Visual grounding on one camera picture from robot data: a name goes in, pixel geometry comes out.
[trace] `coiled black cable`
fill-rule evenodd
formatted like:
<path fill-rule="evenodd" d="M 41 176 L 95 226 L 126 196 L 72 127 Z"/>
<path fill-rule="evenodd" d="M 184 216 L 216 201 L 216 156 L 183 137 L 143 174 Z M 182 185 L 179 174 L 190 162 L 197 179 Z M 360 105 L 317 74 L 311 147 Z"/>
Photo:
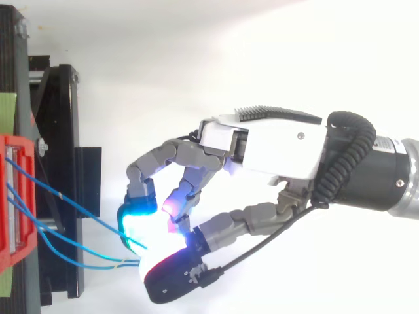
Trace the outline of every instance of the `coiled black cable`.
<path fill-rule="evenodd" d="M 199 140 L 198 140 L 198 130 L 195 130 L 193 132 L 190 132 L 186 136 L 178 137 L 177 139 L 181 139 L 182 141 L 188 140 L 188 141 L 191 141 L 191 142 L 199 143 Z"/>
<path fill-rule="evenodd" d="M 373 125 L 355 113 L 346 111 L 331 113 L 327 119 L 327 126 L 353 128 L 355 136 L 346 151 L 320 178 L 313 191 L 311 203 L 314 207 L 322 209 L 329 208 L 329 204 L 338 194 L 346 179 L 372 149 L 376 139 Z"/>

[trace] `black cable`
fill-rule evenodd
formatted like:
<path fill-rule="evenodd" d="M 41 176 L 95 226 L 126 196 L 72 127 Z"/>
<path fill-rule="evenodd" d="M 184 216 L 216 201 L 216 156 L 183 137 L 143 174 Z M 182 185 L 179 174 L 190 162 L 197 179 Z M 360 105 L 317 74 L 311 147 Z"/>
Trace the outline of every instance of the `black cable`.
<path fill-rule="evenodd" d="M 312 204 L 318 208 L 329 208 L 342 185 L 350 178 L 352 171 L 372 149 L 376 132 L 373 125 L 362 116 L 346 111 L 331 113 L 327 126 L 353 128 L 355 137 L 348 148 L 333 162 L 319 179 L 313 194 Z"/>
<path fill-rule="evenodd" d="M 195 130 L 193 132 L 190 132 L 188 135 L 178 137 L 177 139 L 180 139 L 182 141 L 190 141 L 194 143 L 199 143 L 198 132 L 199 132 L 198 130 Z"/>
<path fill-rule="evenodd" d="M 247 257 L 255 254 L 257 251 L 259 251 L 260 249 L 262 249 L 268 243 L 270 243 L 273 240 L 275 240 L 280 234 L 282 234 L 282 232 L 284 232 L 287 229 L 289 229 L 294 224 L 294 222 L 298 221 L 300 218 L 302 218 L 305 215 L 307 215 L 308 213 L 312 212 L 314 209 L 316 209 L 316 207 L 310 206 L 309 208 L 307 208 L 304 211 L 302 211 L 301 213 L 299 213 L 297 216 L 294 216 L 293 218 L 291 218 L 290 220 L 288 220 L 285 224 L 283 224 L 281 226 L 281 228 L 277 229 L 273 234 L 271 234 L 270 236 L 268 236 L 265 240 L 263 240 L 260 243 L 256 244 L 254 247 L 252 247 L 250 250 L 248 250 L 247 252 L 245 252 L 242 255 L 240 255 L 238 258 L 235 258 L 234 260 L 232 260 L 228 264 L 225 264 L 223 267 L 221 267 L 220 272 L 221 273 L 224 273 L 226 270 L 229 270 L 231 267 L 233 267 L 233 266 L 237 265 L 238 263 L 242 262 Z"/>

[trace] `blue wire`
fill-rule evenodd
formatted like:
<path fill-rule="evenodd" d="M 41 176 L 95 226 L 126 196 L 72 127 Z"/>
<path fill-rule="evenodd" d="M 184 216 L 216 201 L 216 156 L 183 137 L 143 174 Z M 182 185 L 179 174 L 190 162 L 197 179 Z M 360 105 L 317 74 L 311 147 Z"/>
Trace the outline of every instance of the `blue wire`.
<path fill-rule="evenodd" d="M 9 183 L 7 183 L 6 185 L 7 185 L 7 188 L 13 193 L 14 197 L 16 199 L 18 199 L 21 204 L 23 204 L 23 200 L 21 199 L 21 197 L 19 196 L 19 194 L 13 189 L 13 187 L 11 187 L 11 185 Z M 127 262 L 127 263 L 137 263 L 137 265 L 139 265 L 139 260 L 121 260 L 121 259 L 118 259 L 118 258 L 111 258 L 111 257 L 108 257 L 106 255 L 102 255 L 100 253 L 97 253 L 97 252 L 95 252 L 95 251 L 93 251 L 93 250 L 85 247 L 84 245 L 82 245 L 82 244 L 80 244 L 80 243 L 78 243 L 76 241 L 73 241 L 73 240 L 69 239 L 68 237 L 65 237 L 64 235 L 59 234 L 58 232 L 50 229 L 46 224 L 43 224 L 42 222 L 40 222 L 39 220 L 37 220 L 32 215 L 32 213 L 30 211 L 26 212 L 23 208 L 21 208 L 12 198 L 7 197 L 7 200 L 9 202 L 11 202 L 17 209 L 19 209 L 21 212 L 23 212 L 23 214 L 25 214 L 27 218 L 29 218 L 30 220 L 32 220 L 32 222 L 35 225 L 37 225 L 38 227 L 44 228 L 46 231 L 50 232 L 51 234 L 55 235 L 56 237 L 60 238 L 61 240 L 65 241 L 67 243 L 70 243 L 70 244 L 72 244 L 72 245 L 74 245 L 76 247 L 79 247 L 80 249 L 82 249 L 82 250 L 84 250 L 86 252 L 89 252 L 90 254 L 92 254 L 94 256 L 103 258 L 104 260 L 110 260 L 112 262 L 122 262 L 122 261 L 124 261 L 124 262 Z"/>
<path fill-rule="evenodd" d="M 26 206 L 25 203 L 23 203 L 24 208 L 21 208 L 20 205 L 18 205 L 14 200 L 10 199 L 9 201 L 14 206 L 16 206 L 16 208 L 18 208 L 25 215 L 28 216 L 28 213 L 30 213 L 30 210 L 27 208 L 27 206 Z M 115 266 L 91 266 L 91 265 L 81 264 L 79 262 L 76 262 L 75 260 L 72 260 L 72 259 L 66 257 L 66 255 L 63 255 L 62 253 L 58 252 L 55 249 L 55 247 L 51 244 L 51 242 L 48 240 L 48 238 L 46 237 L 45 233 L 40 229 L 40 227 L 38 227 L 37 225 L 35 225 L 35 226 L 36 226 L 39 234 L 41 235 L 41 237 L 44 239 L 46 245 L 48 245 L 48 247 L 51 249 L 52 252 L 54 252 L 54 254 L 56 254 L 57 256 L 59 256 L 60 258 L 62 258 L 63 260 L 65 260 L 66 262 L 69 262 L 70 264 L 73 264 L 73 265 L 75 265 L 77 267 L 87 268 L 87 269 L 90 269 L 90 270 L 113 270 L 114 268 L 121 268 L 121 267 L 127 267 L 127 266 L 138 267 L 138 265 L 136 265 L 136 264 L 120 264 L 120 265 L 115 265 Z"/>
<path fill-rule="evenodd" d="M 39 186 L 42 186 L 45 190 L 48 190 L 49 192 L 53 193 L 55 196 L 61 198 L 64 201 L 66 201 L 68 204 L 70 204 L 71 206 L 75 207 L 78 211 L 82 212 L 83 214 L 85 214 L 86 216 L 88 216 L 91 219 L 95 220 L 96 222 L 99 222 L 102 226 L 106 227 L 110 231 L 118 234 L 120 237 L 123 237 L 124 239 L 127 239 L 127 240 L 132 241 L 133 243 L 135 243 L 136 245 L 139 245 L 140 247 L 143 247 L 144 249 L 147 249 L 147 247 L 144 246 L 143 244 L 141 244 L 140 242 L 137 242 L 136 240 L 134 240 L 134 239 L 128 237 L 127 235 L 123 234 L 121 231 L 116 230 L 114 227 L 111 227 L 106 222 L 98 219 L 92 213 L 90 213 L 88 210 L 86 210 L 85 208 L 83 208 L 82 206 L 80 206 L 79 204 L 77 204 L 76 202 L 74 202 L 73 200 L 69 199 L 67 196 L 61 194 L 60 192 L 58 192 L 57 190 L 53 189 L 52 187 L 46 185 L 45 183 L 41 182 L 40 180 L 32 177 L 29 173 L 27 173 L 25 170 L 23 170 L 16 162 L 14 162 L 13 160 L 11 160 L 10 158 L 7 158 L 6 157 L 6 161 L 8 163 L 10 163 L 11 165 L 13 165 L 13 167 L 15 167 L 16 170 L 18 170 L 25 177 L 29 178 L 30 180 L 32 180 L 33 182 L 35 182 Z"/>

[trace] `black cylindrical motor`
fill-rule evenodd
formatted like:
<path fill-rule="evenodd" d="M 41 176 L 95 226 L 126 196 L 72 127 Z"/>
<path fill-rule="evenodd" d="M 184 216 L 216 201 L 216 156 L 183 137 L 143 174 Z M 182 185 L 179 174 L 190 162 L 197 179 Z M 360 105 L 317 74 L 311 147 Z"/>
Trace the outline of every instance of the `black cylindrical motor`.
<path fill-rule="evenodd" d="M 354 135 L 350 128 L 329 127 L 318 177 L 346 151 Z M 418 141 L 377 136 L 373 149 L 346 179 L 333 203 L 419 219 L 418 162 Z"/>

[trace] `green tape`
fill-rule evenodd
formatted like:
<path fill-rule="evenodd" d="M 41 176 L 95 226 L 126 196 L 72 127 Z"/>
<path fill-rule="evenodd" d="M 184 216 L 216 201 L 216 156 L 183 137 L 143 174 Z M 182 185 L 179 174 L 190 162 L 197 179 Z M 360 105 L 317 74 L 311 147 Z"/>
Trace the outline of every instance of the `green tape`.
<path fill-rule="evenodd" d="M 13 134 L 16 93 L 0 93 L 0 134 Z M 12 293 L 13 267 L 0 273 L 0 298 Z"/>
<path fill-rule="evenodd" d="M 12 293 L 13 267 L 0 274 L 0 298 L 9 298 Z"/>
<path fill-rule="evenodd" d="M 13 134 L 16 93 L 0 93 L 0 134 Z"/>

